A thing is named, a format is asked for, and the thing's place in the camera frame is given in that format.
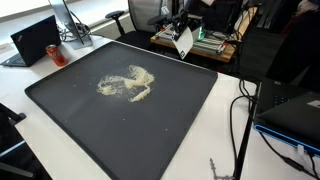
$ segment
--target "black tray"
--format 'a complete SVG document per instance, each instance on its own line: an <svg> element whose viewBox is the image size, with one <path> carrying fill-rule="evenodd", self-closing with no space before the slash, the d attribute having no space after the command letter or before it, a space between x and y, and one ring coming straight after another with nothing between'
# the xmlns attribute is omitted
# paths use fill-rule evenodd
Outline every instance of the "black tray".
<svg viewBox="0 0 320 180"><path fill-rule="evenodd" d="M155 76L146 98L97 93L100 79L125 76L129 65ZM25 92L112 179L150 180L161 178L216 79L216 72L111 42Z"/></svg>

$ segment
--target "black cable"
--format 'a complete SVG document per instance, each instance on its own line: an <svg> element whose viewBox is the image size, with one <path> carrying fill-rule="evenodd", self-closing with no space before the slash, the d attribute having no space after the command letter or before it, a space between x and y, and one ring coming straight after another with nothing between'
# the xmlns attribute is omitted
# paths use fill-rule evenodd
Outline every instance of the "black cable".
<svg viewBox="0 0 320 180"><path fill-rule="evenodd" d="M259 84L261 83L261 79L255 77L255 76L243 76L241 77L242 80L245 80L245 81L250 81L254 84L256 84L257 86L259 86Z"/></svg>
<svg viewBox="0 0 320 180"><path fill-rule="evenodd" d="M317 180L320 180L320 179L319 179L319 176L318 176L318 173L317 173L317 171L316 171L316 166L315 166L314 161L313 161L313 155L309 154L309 157L310 157L310 160L311 160L311 163L312 163L312 170L313 170L313 172L314 172L315 178L316 178Z"/></svg>
<svg viewBox="0 0 320 180"><path fill-rule="evenodd" d="M238 157L237 157L237 150L236 150L236 145L235 145L235 142L234 142L234 137L233 137L233 128L232 128L232 107L233 107L233 104L240 98L243 98L243 97L246 97L246 96L239 96L237 98L235 98L231 105L230 105L230 134L231 134L231 141L232 141L232 149L233 149L233 158L234 158L234 174L237 174L237 162L238 162Z"/></svg>
<svg viewBox="0 0 320 180"><path fill-rule="evenodd" d="M83 25L80 19L72 11L70 11L70 13L79 21L80 25Z"/></svg>
<svg viewBox="0 0 320 180"><path fill-rule="evenodd" d="M213 37L215 37L216 39L225 40L225 39L222 38L222 37L219 37L219 36L214 35L214 34L213 34L214 31L204 31L204 33L207 34L207 35L213 36Z"/></svg>
<svg viewBox="0 0 320 180"><path fill-rule="evenodd" d="M249 99L249 103L248 103L248 113L249 113L249 116L250 116L250 107L251 107L251 103L252 103L253 100L252 100L252 98L250 97L250 94L249 94L248 90L247 90L246 87L245 87L245 81L244 81L243 79L240 79L239 89L240 89L241 94L245 95L246 98Z"/></svg>
<svg viewBox="0 0 320 180"><path fill-rule="evenodd" d="M243 21L243 19L244 19L244 17L243 17L243 12L244 12L244 9L242 9L242 11L240 12L240 14L241 14L241 20L239 21L239 24L238 24L238 27L237 27L237 29L235 29L234 28L234 30L233 30L233 33L235 34L235 36L236 36L236 40L238 41L238 43L237 43L237 46L238 46L238 48L236 49L236 47L234 47L235 48L235 50L236 50L236 59L235 59L235 65L234 66L236 66L236 72L235 73L239 73L239 71L240 71L240 56L241 56L241 53L242 53L242 51L243 51L243 46L244 46L244 43L243 43L243 35L240 33L240 31L239 31L239 28L240 28L240 26L241 26L241 23L242 23L242 21Z"/></svg>
<svg viewBox="0 0 320 180"><path fill-rule="evenodd" d="M304 166L302 166L301 164L297 163L296 161L292 160L291 158L289 157L285 157L283 155L281 155L278 151L276 151L272 146L271 144L267 141L267 139L264 137L264 135L259 132L262 139L266 142L266 144L268 145L268 147L275 153L277 154L285 163L287 163L289 166L295 168L296 170L298 171L301 171L301 172L304 172L306 174L308 174L309 176L315 178L315 179L319 179L317 178L315 175L311 174L309 171L307 171Z"/></svg>
<svg viewBox="0 0 320 180"><path fill-rule="evenodd" d="M73 42L73 41L78 40L78 38L71 39L71 40L66 40L66 37L73 37L73 36L68 36L67 33L69 33L69 31L64 33L65 40L64 40L63 42ZM81 36L81 38L83 38L83 37L85 37L85 36L87 36L87 35L89 35L89 32L86 32L85 34L83 34L83 35Z"/></svg>

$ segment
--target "white paper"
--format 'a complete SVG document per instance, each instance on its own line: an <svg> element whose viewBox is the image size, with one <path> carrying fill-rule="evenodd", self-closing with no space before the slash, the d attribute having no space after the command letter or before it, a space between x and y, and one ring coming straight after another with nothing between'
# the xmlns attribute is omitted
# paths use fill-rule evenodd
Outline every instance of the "white paper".
<svg viewBox="0 0 320 180"><path fill-rule="evenodd" d="M186 30L181 34L178 41L173 39L175 34L176 32L173 32L171 39L173 44L176 46L181 59L184 59L193 46L193 36L191 30L189 27L187 27Z"/></svg>
<svg viewBox="0 0 320 180"><path fill-rule="evenodd" d="M167 15L170 12L167 6L163 6L161 8L161 11L162 11L163 15Z"/></svg>
<svg viewBox="0 0 320 180"><path fill-rule="evenodd" d="M5 52L9 52L13 49L14 48L9 43L1 44L0 45L0 54L5 53Z"/></svg>
<svg viewBox="0 0 320 180"><path fill-rule="evenodd" d="M320 109L320 101L319 100L314 100L312 102L309 102L308 105L319 108Z"/></svg>

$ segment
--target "white desk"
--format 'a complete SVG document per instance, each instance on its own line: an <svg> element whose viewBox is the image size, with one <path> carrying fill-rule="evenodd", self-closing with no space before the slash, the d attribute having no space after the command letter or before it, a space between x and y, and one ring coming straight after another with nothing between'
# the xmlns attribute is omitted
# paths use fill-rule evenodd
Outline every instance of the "white desk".
<svg viewBox="0 0 320 180"><path fill-rule="evenodd" d="M66 45L60 49L69 62L75 61L95 48L109 42L96 38L93 47L77 51ZM53 179L109 179L107 174L24 93L24 89L41 78L57 71L47 56L30 68L0 67L0 102L27 118L16 125ZM186 138L166 169L162 179L213 179L209 159L216 165L218 175L232 175L233 151L229 133L229 108L240 95L239 80L219 74L218 80ZM253 93L255 85L247 83ZM240 99L233 108L233 125L239 150L248 118L248 101Z"/></svg>
<svg viewBox="0 0 320 180"><path fill-rule="evenodd" d="M280 154L290 157L301 165L306 166L304 160L298 154L297 149L268 136L265 137L267 137L267 140L270 142L272 147ZM304 155L304 159L308 165L312 167L310 158ZM320 158L314 157L314 161L317 172L320 172ZM309 175L299 172L283 162L282 159L280 159L273 151L271 151L271 149L263 141L260 134L254 129L251 129L250 132L241 179L314 180L314 178L310 177Z"/></svg>

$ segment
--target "white cable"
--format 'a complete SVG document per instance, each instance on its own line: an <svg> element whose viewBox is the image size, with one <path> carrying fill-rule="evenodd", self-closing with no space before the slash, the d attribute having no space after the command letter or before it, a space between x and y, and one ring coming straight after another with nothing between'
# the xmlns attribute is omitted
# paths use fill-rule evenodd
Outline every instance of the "white cable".
<svg viewBox="0 0 320 180"><path fill-rule="evenodd" d="M309 166L309 164L307 163L307 161L304 159L304 147L302 146L302 145L300 145L300 144L298 144L298 153L299 153L299 155L300 155L300 158L303 160L303 162L304 162L304 164L306 165L306 166L304 166L305 168L307 168L306 170L307 171L309 171L311 174L313 174L314 172L313 172L313 169L311 168L311 166Z"/></svg>

